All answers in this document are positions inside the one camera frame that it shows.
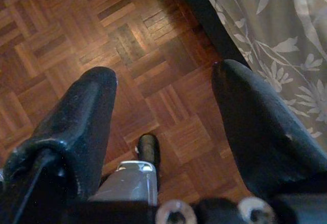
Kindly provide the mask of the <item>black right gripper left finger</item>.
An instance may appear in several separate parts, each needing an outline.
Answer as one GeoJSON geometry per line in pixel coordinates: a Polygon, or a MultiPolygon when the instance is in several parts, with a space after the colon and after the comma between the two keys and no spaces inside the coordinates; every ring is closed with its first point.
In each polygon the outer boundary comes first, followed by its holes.
{"type": "Polygon", "coordinates": [[[69,201],[87,201],[99,187],[110,134],[117,77],[103,66],[86,71],[39,123],[31,137],[16,147],[4,166],[5,188],[28,170],[37,155],[50,149],[67,168],[69,201]]]}

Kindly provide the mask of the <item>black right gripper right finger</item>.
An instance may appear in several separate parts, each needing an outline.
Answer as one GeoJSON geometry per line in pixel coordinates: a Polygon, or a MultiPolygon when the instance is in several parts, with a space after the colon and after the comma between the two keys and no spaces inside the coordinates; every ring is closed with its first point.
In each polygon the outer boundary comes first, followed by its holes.
{"type": "Polygon", "coordinates": [[[326,152],[270,84],[241,63],[215,63],[212,89],[247,189],[257,197],[326,193],[326,152]]]}

